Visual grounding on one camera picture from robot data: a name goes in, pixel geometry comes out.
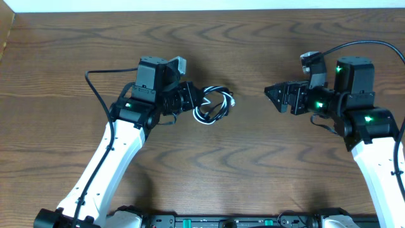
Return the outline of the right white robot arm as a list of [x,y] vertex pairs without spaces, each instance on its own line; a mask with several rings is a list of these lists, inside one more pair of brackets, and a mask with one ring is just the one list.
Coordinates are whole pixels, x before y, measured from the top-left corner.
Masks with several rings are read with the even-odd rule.
[[330,132],[343,138],[363,174],[381,227],[404,227],[404,155],[401,131],[392,113],[374,105],[375,67],[370,59],[345,56],[337,60],[333,88],[319,53],[301,56],[308,80],[268,86],[265,95],[280,113],[311,113],[332,119]]

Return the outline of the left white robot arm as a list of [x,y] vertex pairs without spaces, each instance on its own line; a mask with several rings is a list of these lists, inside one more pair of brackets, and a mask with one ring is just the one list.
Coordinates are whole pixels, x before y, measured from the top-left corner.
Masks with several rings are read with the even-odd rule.
[[104,227],[111,200],[129,163],[162,115],[177,116],[201,104],[202,92],[180,79],[187,62],[143,56],[111,106],[103,138],[70,193],[54,211],[41,209],[34,227]]

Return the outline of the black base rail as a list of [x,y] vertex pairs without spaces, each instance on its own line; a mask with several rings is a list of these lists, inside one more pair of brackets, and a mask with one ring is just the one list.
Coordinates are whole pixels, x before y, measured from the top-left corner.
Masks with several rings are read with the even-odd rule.
[[107,216],[106,227],[220,228],[220,227],[379,227],[375,215],[350,215],[341,208],[313,213],[287,210],[278,215],[179,215],[146,213],[134,206],[119,207]]

